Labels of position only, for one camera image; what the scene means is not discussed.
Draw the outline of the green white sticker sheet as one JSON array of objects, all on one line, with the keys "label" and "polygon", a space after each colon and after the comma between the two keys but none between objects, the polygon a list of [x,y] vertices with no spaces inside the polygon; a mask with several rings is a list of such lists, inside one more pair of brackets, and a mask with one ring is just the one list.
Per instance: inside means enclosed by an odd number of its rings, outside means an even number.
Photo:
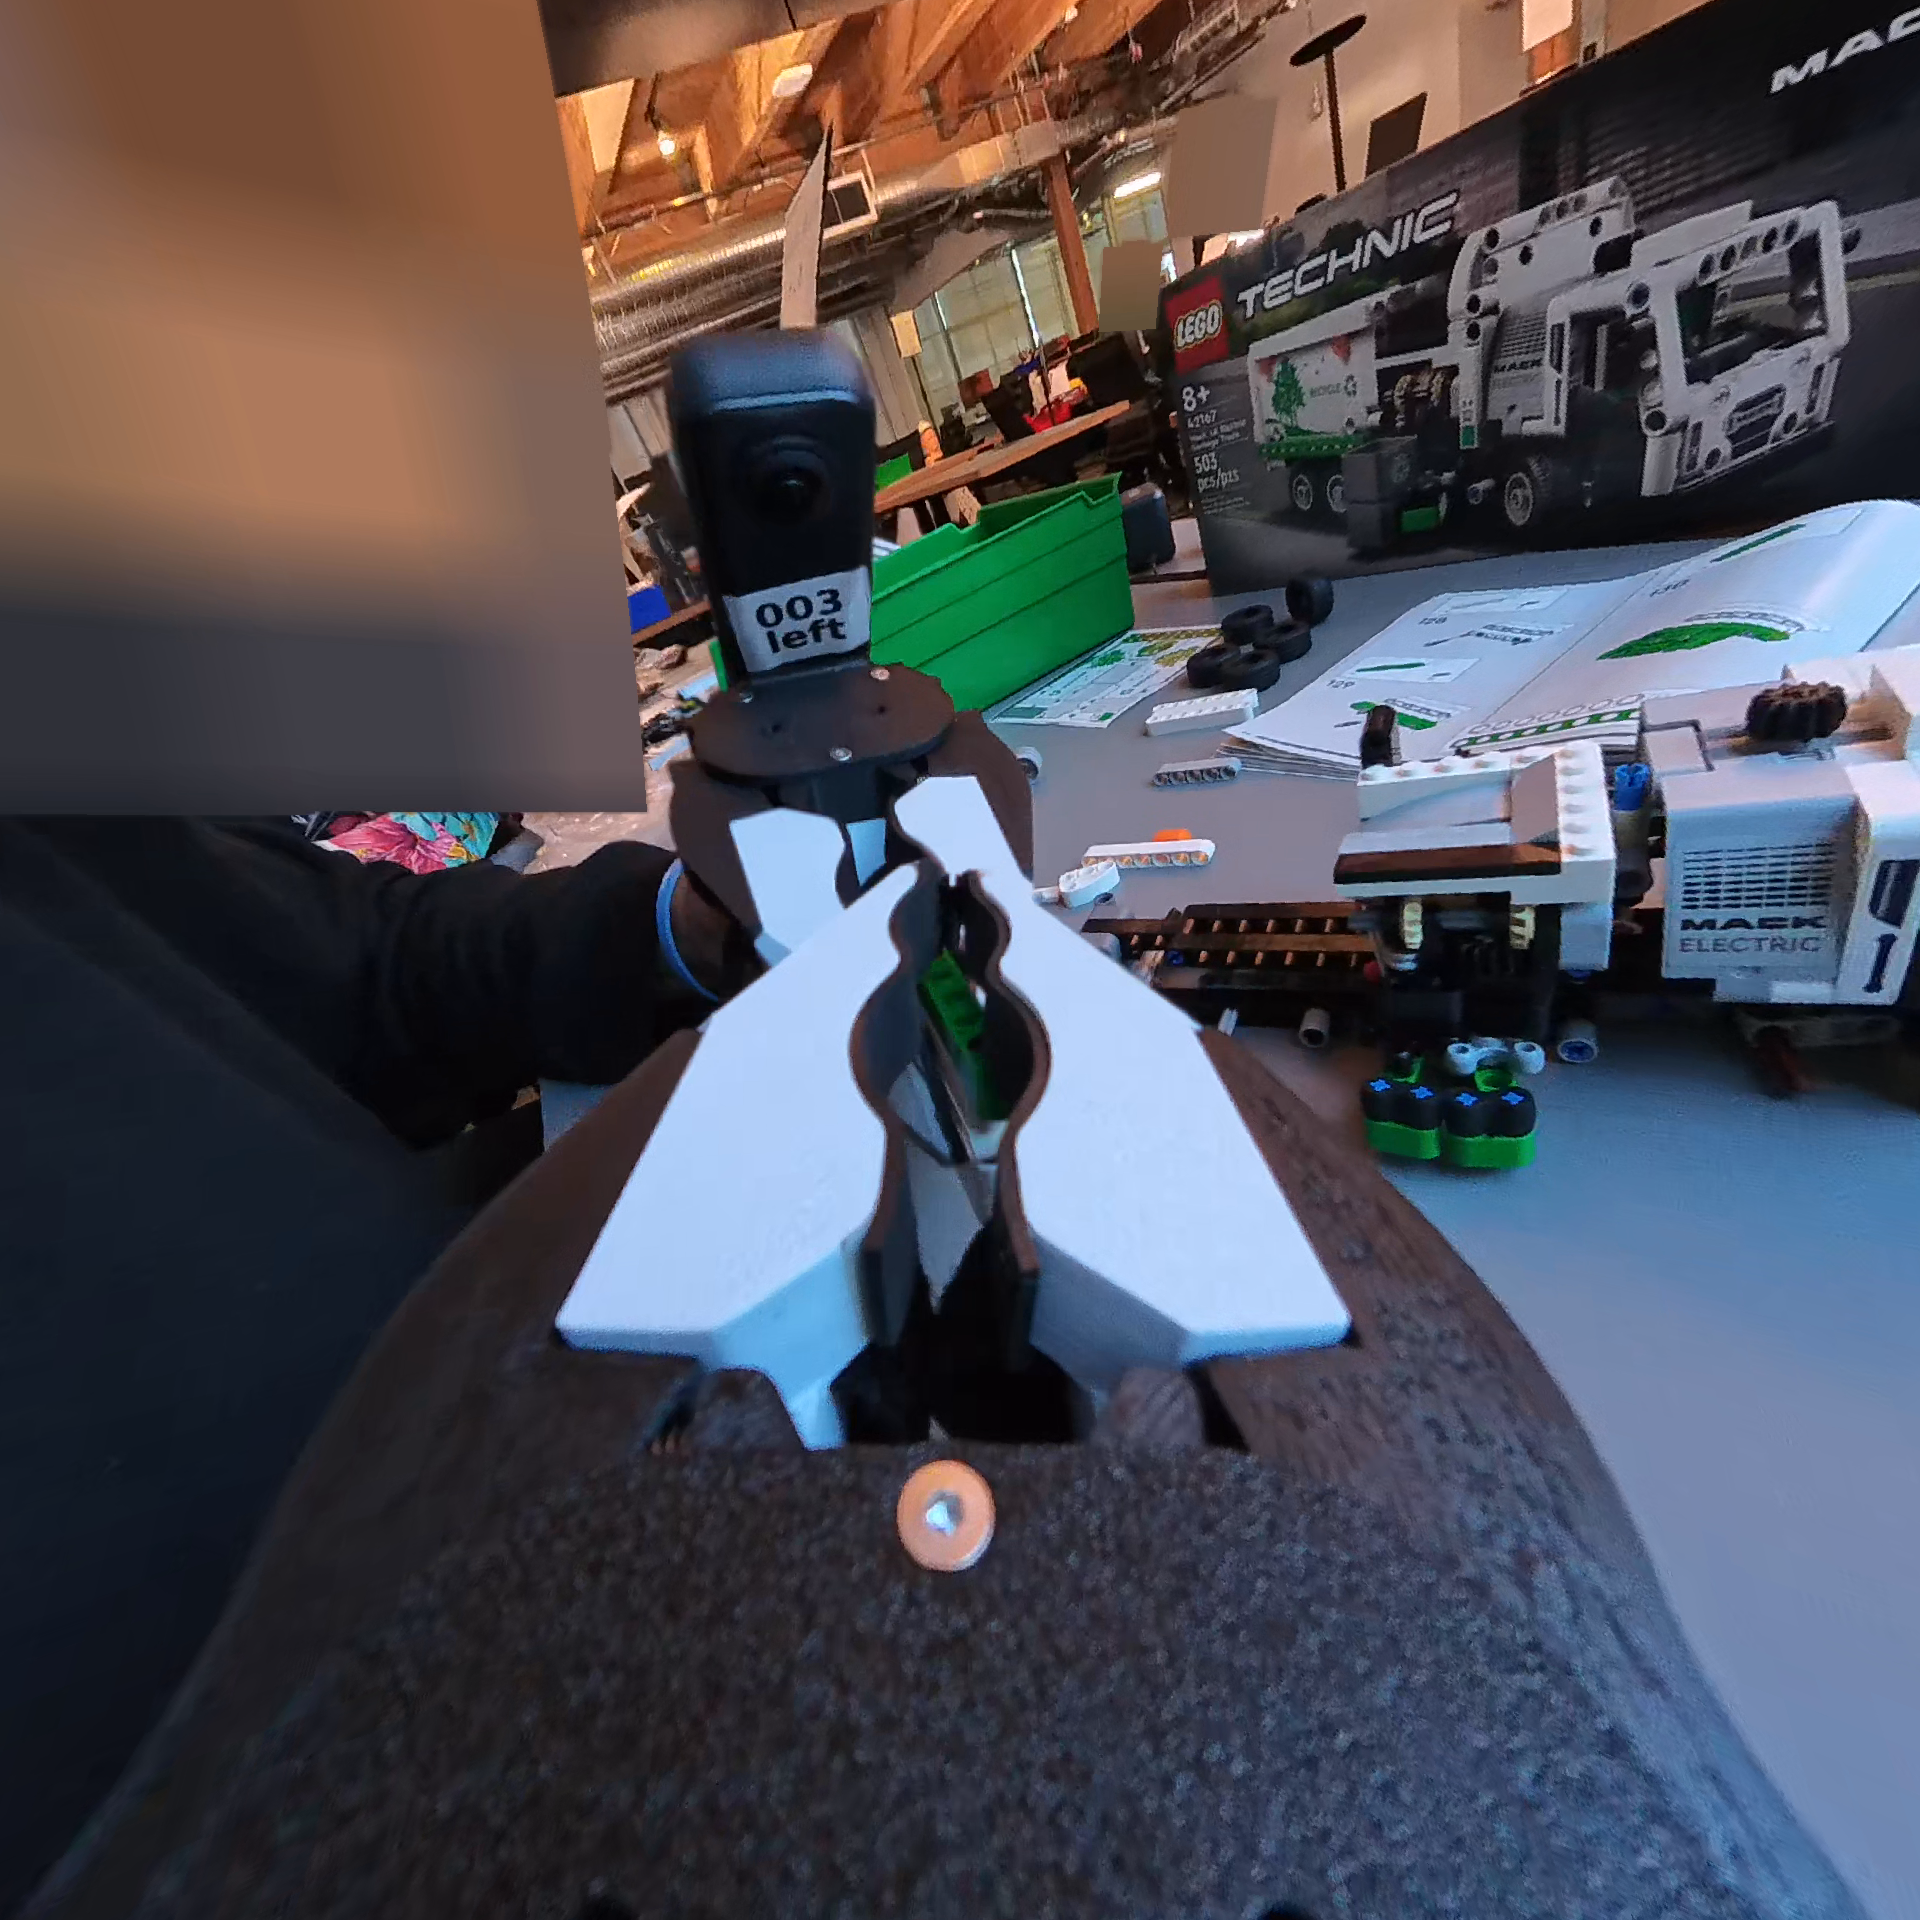
[{"label": "green white sticker sheet", "polygon": [[1219,638],[1219,625],[1138,629],[1105,639],[1047,679],[989,709],[989,722],[1101,731],[1162,689],[1185,686],[1185,663]]}]

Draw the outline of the open instruction booklet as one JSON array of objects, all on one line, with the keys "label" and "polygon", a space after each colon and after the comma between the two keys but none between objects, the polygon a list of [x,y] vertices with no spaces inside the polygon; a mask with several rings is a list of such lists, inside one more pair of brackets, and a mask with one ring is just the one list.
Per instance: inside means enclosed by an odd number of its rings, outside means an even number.
[{"label": "open instruction booklet", "polygon": [[1435,593],[1227,731],[1219,755],[1355,778],[1378,705],[1397,711],[1407,759],[1625,746],[1648,698],[1775,682],[1901,643],[1914,605],[1918,505],[1831,505],[1631,576]]}]

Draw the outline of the colourful floral cloth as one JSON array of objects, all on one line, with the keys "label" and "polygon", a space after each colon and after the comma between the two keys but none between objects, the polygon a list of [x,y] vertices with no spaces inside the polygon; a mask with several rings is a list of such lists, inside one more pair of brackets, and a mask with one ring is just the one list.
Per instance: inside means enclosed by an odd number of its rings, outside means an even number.
[{"label": "colourful floral cloth", "polygon": [[522,828],[522,816],[512,812],[344,812],[325,816],[312,838],[318,845],[359,863],[392,863],[412,875],[434,875],[488,861],[518,828]]}]

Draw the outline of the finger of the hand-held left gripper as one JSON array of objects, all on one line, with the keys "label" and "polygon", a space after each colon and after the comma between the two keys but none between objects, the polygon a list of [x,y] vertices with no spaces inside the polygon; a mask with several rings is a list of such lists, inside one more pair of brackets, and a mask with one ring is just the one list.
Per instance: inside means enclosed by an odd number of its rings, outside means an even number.
[{"label": "finger of the hand-held left gripper", "polygon": [[1029,899],[1034,883],[975,778],[925,778],[894,799],[894,826],[949,879],[984,875],[994,899]]},{"label": "finger of the hand-held left gripper", "polygon": [[732,841],[755,899],[755,952],[778,966],[844,908],[841,868],[851,863],[861,895],[885,863],[885,822],[834,822],[807,808],[768,808],[732,822]]}]

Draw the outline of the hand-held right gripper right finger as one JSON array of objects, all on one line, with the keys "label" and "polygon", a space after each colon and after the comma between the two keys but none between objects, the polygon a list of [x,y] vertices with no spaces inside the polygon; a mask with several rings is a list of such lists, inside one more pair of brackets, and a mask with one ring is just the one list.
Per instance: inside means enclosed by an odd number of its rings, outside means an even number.
[{"label": "hand-held right gripper right finger", "polygon": [[1185,1369],[1338,1345],[1352,1311],[1215,1065],[1212,1035],[1002,872],[968,872],[989,1012],[1031,1052],[997,1145],[1012,1361]]}]

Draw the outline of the partly built lego truck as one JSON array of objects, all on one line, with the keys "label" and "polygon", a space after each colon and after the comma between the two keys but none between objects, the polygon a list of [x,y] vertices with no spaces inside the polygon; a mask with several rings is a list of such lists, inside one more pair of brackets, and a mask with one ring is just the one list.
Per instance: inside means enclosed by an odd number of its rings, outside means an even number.
[{"label": "partly built lego truck", "polygon": [[1359,731],[1359,822],[1321,902],[1087,928],[1194,1016],[1355,1029],[1397,1158],[1531,1132],[1525,1083],[1615,1003],[1714,1003],[1771,1086],[1821,1043],[1918,1038],[1918,648],[1654,693],[1624,739],[1531,728],[1404,756]]}]

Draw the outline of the blue wristband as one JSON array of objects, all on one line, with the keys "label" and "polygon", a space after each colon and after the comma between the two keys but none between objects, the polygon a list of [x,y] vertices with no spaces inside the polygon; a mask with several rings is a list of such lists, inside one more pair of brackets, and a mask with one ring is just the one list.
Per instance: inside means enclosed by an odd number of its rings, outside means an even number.
[{"label": "blue wristband", "polygon": [[679,858],[659,878],[654,928],[659,973],[671,992],[721,1003],[727,996],[732,919],[687,875]]}]

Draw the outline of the green plastic bin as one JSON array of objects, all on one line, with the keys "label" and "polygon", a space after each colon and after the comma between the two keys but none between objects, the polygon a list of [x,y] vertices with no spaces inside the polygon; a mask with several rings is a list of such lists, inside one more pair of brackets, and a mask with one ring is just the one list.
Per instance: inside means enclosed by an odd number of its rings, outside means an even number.
[{"label": "green plastic bin", "polygon": [[981,508],[875,562],[871,663],[938,679],[987,711],[1131,632],[1119,479]]}]

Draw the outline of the green black lego subassembly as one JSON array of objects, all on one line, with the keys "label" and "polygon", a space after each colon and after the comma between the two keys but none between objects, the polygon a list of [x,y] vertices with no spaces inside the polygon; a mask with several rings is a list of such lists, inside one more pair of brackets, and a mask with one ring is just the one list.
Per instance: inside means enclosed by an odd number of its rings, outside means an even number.
[{"label": "green black lego subassembly", "polygon": [[1404,1049],[1359,1088],[1367,1143],[1407,1163],[1469,1172],[1531,1165],[1538,1099],[1528,1086],[1544,1068],[1544,1046],[1528,1041],[1471,1038]]}]

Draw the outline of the black floor lamp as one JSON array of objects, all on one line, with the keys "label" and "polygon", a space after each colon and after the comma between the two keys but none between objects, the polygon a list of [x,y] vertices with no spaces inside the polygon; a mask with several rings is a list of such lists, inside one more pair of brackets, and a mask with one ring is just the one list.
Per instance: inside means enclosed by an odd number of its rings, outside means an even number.
[{"label": "black floor lamp", "polygon": [[1304,39],[1292,53],[1288,66],[1292,69],[1321,69],[1321,93],[1324,93],[1324,119],[1329,131],[1329,146],[1332,146],[1332,179],[1334,191],[1342,193],[1348,188],[1348,162],[1345,162],[1345,139],[1342,139],[1342,109],[1339,109],[1339,86],[1338,86],[1338,52],[1352,42],[1367,26],[1367,13],[1355,12],[1348,16],[1334,19],[1332,26],[1321,29],[1309,39]]}]

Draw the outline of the person's left forearm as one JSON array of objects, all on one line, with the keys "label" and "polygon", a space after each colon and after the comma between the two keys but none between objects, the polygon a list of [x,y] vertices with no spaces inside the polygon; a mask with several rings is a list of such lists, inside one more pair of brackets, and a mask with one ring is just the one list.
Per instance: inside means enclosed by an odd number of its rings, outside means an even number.
[{"label": "person's left forearm", "polygon": [[[671,861],[619,842],[545,875],[468,863],[418,878],[324,855],[289,1035],[412,1145],[497,1116],[539,1079],[612,1086],[715,1006],[659,973]],[[727,996],[748,972],[732,919]]]}]

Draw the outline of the black lego set box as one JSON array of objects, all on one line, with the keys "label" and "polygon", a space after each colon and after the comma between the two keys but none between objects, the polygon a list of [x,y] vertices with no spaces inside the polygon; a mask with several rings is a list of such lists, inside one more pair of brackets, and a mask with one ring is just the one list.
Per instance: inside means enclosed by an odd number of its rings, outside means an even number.
[{"label": "black lego set box", "polygon": [[1702,3],[1159,295],[1219,589],[1918,498],[1918,5]]}]

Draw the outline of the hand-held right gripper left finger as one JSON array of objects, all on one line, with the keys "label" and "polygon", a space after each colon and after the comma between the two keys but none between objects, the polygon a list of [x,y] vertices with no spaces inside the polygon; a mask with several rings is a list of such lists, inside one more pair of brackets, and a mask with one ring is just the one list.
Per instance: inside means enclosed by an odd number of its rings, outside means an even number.
[{"label": "hand-held right gripper left finger", "polygon": [[894,868],[699,1029],[554,1331],[575,1352],[764,1373],[807,1448],[917,1253],[892,1088],[941,939],[931,863]]}]

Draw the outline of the wooden work table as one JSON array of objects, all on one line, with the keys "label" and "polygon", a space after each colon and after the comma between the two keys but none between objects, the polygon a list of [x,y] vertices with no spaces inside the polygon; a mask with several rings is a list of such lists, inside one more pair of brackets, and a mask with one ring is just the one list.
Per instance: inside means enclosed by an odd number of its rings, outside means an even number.
[{"label": "wooden work table", "polygon": [[978,445],[967,455],[951,455],[947,459],[938,459],[925,468],[915,468],[911,473],[899,478],[897,483],[888,483],[885,489],[877,489],[875,498],[875,515],[888,516],[897,515],[908,505],[917,505],[924,499],[938,499],[947,498],[949,491],[968,489],[975,483],[987,483],[989,478],[997,478],[1002,472],[1012,472],[1018,465],[1029,465],[1031,459],[1042,455],[1054,455],[1084,438],[1091,438],[1095,432],[1112,426],[1114,419],[1124,419],[1135,412],[1135,402],[1109,402],[1101,405],[1098,412],[1079,413],[1075,419],[1058,422],[1039,433],[1021,438],[1014,443],[994,443],[994,445]]}]

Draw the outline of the green and white lego panel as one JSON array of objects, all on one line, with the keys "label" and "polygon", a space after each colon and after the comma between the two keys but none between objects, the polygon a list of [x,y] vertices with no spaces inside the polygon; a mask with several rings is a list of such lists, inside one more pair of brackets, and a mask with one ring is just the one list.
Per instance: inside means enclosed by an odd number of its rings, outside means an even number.
[{"label": "green and white lego panel", "polygon": [[947,948],[915,969],[911,985],[911,1049],[885,1095],[888,1106],[908,1145],[935,1168],[994,1168],[1018,1088],[989,1035],[989,993]]}]

